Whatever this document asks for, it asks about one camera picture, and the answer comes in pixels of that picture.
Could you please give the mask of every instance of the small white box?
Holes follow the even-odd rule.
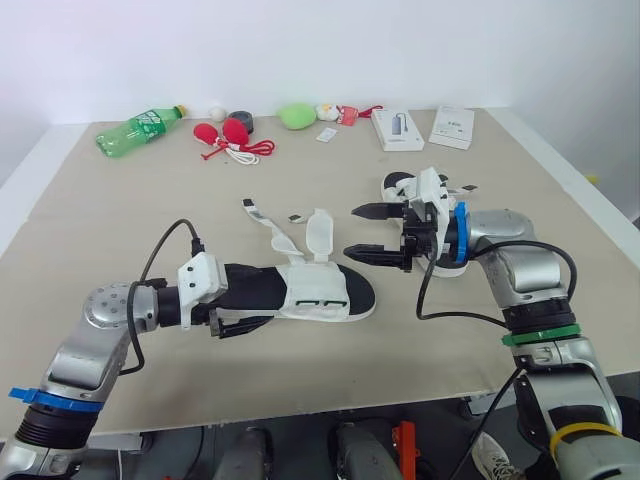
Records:
[[[385,152],[419,152],[424,140],[407,110],[377,109],[371,114]]]
[[[473,134],[473,110],[458,107],[439,107],[429,142],[446,147],[468,150]]]

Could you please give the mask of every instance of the red ball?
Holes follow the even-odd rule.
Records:
[[[237,118],[227,118],[222,125],[222,133],[230,143],[246,145],[249,143],[247,127]]]
[[[199,123],[193,128],[193,136],[202,143],[213,145],[218,138],[218,131],[213,125]]]

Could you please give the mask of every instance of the green sponge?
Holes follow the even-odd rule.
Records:
[[[277,115],[289,130],[301,130],[316,121],[315,109],[306,103],[287,105],[278,110]]]

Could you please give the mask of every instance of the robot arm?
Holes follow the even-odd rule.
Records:
[[[580,334],[556,256],[524,245],[536,241],[533,225],[509,210],[467,213],[459,204],[441,222],[437,212],[449,202],[446,183],[429,170],[413,188],[405,181],[403,204],[368,204],[353,211],[369,219],[402,218],[400,250],[355,245],[345,254],[405,271],[411,270],[411,257],[461,265],[477,260],[510,331],[503,343],[525,371],[515,381],[523,435],[553,456],[565,480],[640,478],[640,444],[620,435],[620,409],[591,342]],[[505,244],[514,241],[523,243]]]
[[[0,453],[0,479],[69,478],[76,473],[100,410],[123,373],[132,338],[129,314],[136,334],[158,326],[185,328],[185,317],[192,324],[210,323],[207,302],[227,288],[224,266],[204,252],[178,271],[177,287],[167,288],[163,279],[132,285],[117,283],[91,292],[39,388],[11,391],[10,396],[29,407]],[[219,322],[215,330],[224,337],[257,326]]]

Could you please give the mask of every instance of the blue ring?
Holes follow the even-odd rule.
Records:
[[[467,232],[467,204],[460,202],[453,210],[453,215],[458,223],[458,255],[456,263],[464,263],[467,260],[467,244],[469,242]]]
[[[104,403],[100,402],[83,402],[82,400],[58,397],[57,395],[42,392],[37,388],[24,389],[14,387],[9,392],[9,397],[18,398],[22,400],[22,403],[39,403],[48,407],[71,410],[73,412],[99,412],[104,406]]]

